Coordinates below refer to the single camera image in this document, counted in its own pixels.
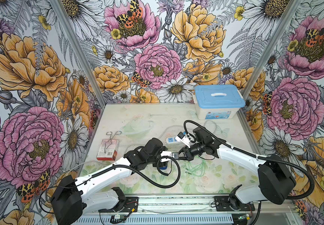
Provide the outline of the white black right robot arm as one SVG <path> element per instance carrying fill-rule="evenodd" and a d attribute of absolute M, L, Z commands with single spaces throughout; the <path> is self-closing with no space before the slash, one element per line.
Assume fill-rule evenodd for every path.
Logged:
<path fill-rule="evenodd" d="M 204 126 L 186 120 L 183 127 L 188 123 L 196 128 L 190 134 L 188 131 L 180 132 L 176 140 L 185 145 L 179 153 L 183 154 L 181 160 L 192 161 L 195 156 L 203 153 L 232 162 L 258 177 L 258 184 L 248 187 L 238 185 L 228 196 L 228 205 L 233 211 L 241 209 L 243 204 L 251 202 L 269 201 L 281 205 L 285 200 L 298 200 L 310 196 L 315 189 L 314 177 L 306 169 L 279 157 L 267 157 L 254 154 L 233 146 L 226 140 L 217 137 Z M 302 172 L 308 179 L 309 187 L 302 194 L 292 196 L 290 193 L 296 186 L 289 168 Z"/>

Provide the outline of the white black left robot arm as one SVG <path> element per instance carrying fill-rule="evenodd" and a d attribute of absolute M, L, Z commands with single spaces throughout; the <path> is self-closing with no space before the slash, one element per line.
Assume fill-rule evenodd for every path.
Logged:
<path fill-rule="evenodd" d="M 57 224 L 71 225 L 84 213 L 93 211 L 122 211 L 127 205 L 127 199 L 120 188 L 114 187 L 103 192 L 99 197 L 93 195 L 106 186 L 133 174 L 138 174 L 158 188 L 167 189 L 175 186 L 178 181 L 170 185 L 161 185 L 144 175 L 142 170 L 149 164 L 160 170 L 164 163 L 171 161 L 176 165 L 177 177 L 180 178 L 178 158 L 177 152 L 168 151 L 159 139 L 152 138 L 146 145 L 128 151 L 115 163 L 95 173 L 77 178 L 70 175 L 64 177 L 50 199 Z"/>

